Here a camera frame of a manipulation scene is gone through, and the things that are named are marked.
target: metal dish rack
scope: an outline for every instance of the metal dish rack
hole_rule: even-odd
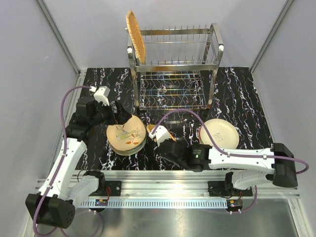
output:
[[[186,108],[208,111],[224,52],[218,25],[211,24],[210,28],[145,29],[141,33],[146,47],[144,65],[136,56],[130,36],[127,43],[135,107],[140,110]],[[201,70],[213,70],[207,102]]]

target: white backdrop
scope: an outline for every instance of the white backdrop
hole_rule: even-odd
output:
[[[298,176],[299,191],[316,235],[316,9],[315,0],[295,1],[254,72],[277,142],[310,170]]]
[[[218,23],[221,66],[250,67],[285,0],[45,0],[81,69],[128,67],[125,16],[141,29]]]
[[[76,75],[34,0],[1,0],[0,32],[0,236],[21,237],[25,199],[51,166]]]

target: metal frame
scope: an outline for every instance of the metal frame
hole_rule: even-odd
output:
[[[270,30],[264,44],[262,45],[259,54],[257,55],[255,61],[253,62],[252,66],[250,67],[250,71],[251,73],[254,73],[254,71],[256,70],[261,58],[263,57],[263,55],[265,54],[267,48],[269,47],[273,37],[275,36],[277,30],[279,29],[283,19],[285,18],[285,16],[287,15],[289,9],[291,8],[292,4],[294,3],[295,0],[286,0],[280,14],[278,15],[275,23],[272,26],[272,29]]]
[[[150,65],[141,65],[139,60],[137,59],[135,55],[135,48],[132,43],[132,40],[130,36],[128,37],[127,42],[127,55],[128,55],[128,61],[130,65],[131,75],[132,75],[132,81],[133,81],[133,89],[134,89],[134,101],[135,101],[135,107],[139,108],[140,102],[139,102],[139,91],[138,91],[138,81],[137,81],[137,73],[146,73],[146,72],[174,72],[174,71],[201,71],[201,70],[213,70],[212,76],[211,76],[211,85],[210,85],[210,92],[209,92],[209,99],[208,103],[206,105],[206,109],[210,109],[211,103],[213,100],[213,94],[214,94],[214,86],[215,86],[215,79],[217,76],[217,71],[219,68],[219,64],[222,60],[222,56],[224,53],[224,44],[221,37],[221,34],[219,32],[218,25],[216,23],[211,24],[210,28],[201,29],[200,26],[198,29],[189,29],[188,27],[186,29],[182,29],[182,26],[180,29],[163,29],[163,30],[143,30],[141,31],[142,36],[146,38],[146,36],[157,36],[157,39],[159,36],[171,36],[171,35],[181,35],[181,39],[183,35],[187,35],[187,38],[189,35],[205,35],[207,36],[206,41],[199,41],[199,43],[205,43],[205,50],[203,57],[199,57],[197,60],[194,60],[193,57],[191,61],[185,57],[183,61],[180,61],[179,57],[178,60],[173,61],[171,58],[171,61],[162,61],[161,65],[159,64],[159,60],[157,62],[157,65],[153,65],[153,62],[151,61]],[[217,44],[218,44],[218,52],[216,53],[212,37],[213,34],[216,36]],[[190,43],[192,41],[160,41],[155,43]],[[212,48],[213,52],[213,58],[210,60],[210,63],[208,64],[207,56],[209,52],[209,48]]]
[[[76,64],[76,61],[74,60],[73,56],[71,55],[71,52],[69,51],[63,37],[61,36],[56,23],[52,17],[52,15],[50,14],[47,5],[45,4],[44,0],[35,0],[36,3],[39,6],[39,9],[41,10],[44,18],[46,19],[48,26],[50,27],[50,29],[52,30],[53,34],[55,35],[57,42],[59,43],[60,47],[62,48],[65,56],[67,57],[70,65],[72,66],[73,70],[76,73],[76,76],[79,76],[80,73],[80,68],[78,67],[78,65]]]

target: metal floor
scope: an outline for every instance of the metal floor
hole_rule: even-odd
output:
[[[250,202],[244,200],[244,206]],[[65,230],[71,237],[89,237],[97,228],[98,218],[80,211],[84,213]],[[298,237],[282,199],[259,199],[249,212],[232,216],[219,209],[106,209],[101,214],[104,226],[96,237]],[[51,236],[63,235],[57,230]]]

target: black marble tabletop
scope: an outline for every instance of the black marble tabletop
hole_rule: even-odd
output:
[[[201,71],[204,93],[208,99],[211,72]],[[130,70],[126,68],[89,68],[84,85],[111,89],[109,100],[120,100],[124,108],[136,115]],[[81,96],[88,95],[82,90]],[[140,114],[144,124],[156,124],[164,111],[146,111]],[[248,68],[219,68],[214,99],[207,119],[224,119],[238,131],[238,149],[260,149],[272,143],[270,131],[259,100],[256,86]],[[200,123],[186,113],[170,115],[163,123],[177,142],[189,146],[198,142]],[[106,125],[100,125],[91,139],[87,152],[77,169],[101,170],[179,170],[180,168],[155,154],[157,145],[147,139],[144,148],[132,156],[120,156],[112,151],[106,137]]]

